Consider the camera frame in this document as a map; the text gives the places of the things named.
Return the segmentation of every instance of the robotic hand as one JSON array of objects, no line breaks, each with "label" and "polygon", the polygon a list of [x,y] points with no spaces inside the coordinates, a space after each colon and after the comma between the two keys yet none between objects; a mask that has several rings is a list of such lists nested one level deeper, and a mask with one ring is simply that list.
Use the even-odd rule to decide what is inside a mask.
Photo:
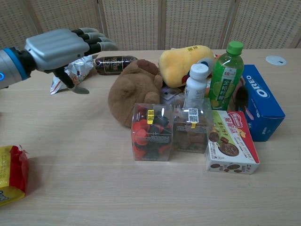
[{"label": "robotic hand", "polygon": [[24,50],[0,50],[0,89],[26,80],[38,70],[54,73],[75,93],[88,94],[87,89],[73,84],[64,67],[83,56],[117,49],[115,43],[93,28],[58,29],[27,38]]}]

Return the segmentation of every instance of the wooden table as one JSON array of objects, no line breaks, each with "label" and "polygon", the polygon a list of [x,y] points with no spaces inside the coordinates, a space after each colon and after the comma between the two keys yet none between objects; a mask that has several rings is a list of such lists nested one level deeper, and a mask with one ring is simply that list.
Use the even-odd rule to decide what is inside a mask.
[{"label": "wooden table", "polygon": [[[154,63],[162,51],[103,52]],[[286,66],[265,61],[279,55]],[[204,156],[133,161],[130,130],[107,105],[116,76],[95,75],[89,95],[49,94],[51,74],[0,90],[0,144],[29,153],[28,195],[0,208],[1,226],[296,226],[301,222],[301,49],[244,50],[286,119],[255,143],[253,175],[207,172]]]}]

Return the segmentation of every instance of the plush toy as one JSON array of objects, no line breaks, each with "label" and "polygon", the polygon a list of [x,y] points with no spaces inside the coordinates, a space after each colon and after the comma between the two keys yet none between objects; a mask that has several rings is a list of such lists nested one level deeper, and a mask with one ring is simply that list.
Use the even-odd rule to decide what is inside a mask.
[{"label": "plush toy", "polygon": [[181,87],[189,78],[193,64],[204,62],[211,72],[214,55],[207,46],[190,46],[166,50],[159,58],[159,70],[165,84],[171,88]]},{"label": "plush toy", "polygon": [[162,77],[157,66],[147,60],[131,62],[112,85],[108,104],[114,118],[131,127],[135,103],[160,103]]}]

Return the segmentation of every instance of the green plastic bottle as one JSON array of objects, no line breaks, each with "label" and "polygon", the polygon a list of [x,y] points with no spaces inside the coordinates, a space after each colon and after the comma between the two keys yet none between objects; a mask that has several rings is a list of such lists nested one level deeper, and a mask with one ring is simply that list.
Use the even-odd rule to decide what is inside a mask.
[{"label": "green plastic bottle", "polygon": [[231,41],[227,53],[221,55],[215,62],[209,90],[211,107],[214,110],[225,111],[230,98],[244,70],[244,62],[240,57],[244,44]]}]

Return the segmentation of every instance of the qr code label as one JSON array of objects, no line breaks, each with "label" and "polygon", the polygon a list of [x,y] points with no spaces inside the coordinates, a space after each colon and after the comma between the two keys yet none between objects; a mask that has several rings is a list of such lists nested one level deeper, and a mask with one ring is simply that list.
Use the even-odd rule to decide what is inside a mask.
[{"label": "qr code label", "polygon": [[189,115],[198,115],[198,109],[197,108],[189,108]]},{"label": "qr code label", "polygon": [[190,122],[198,122],[198,116],[196,115],[189,115]]}]

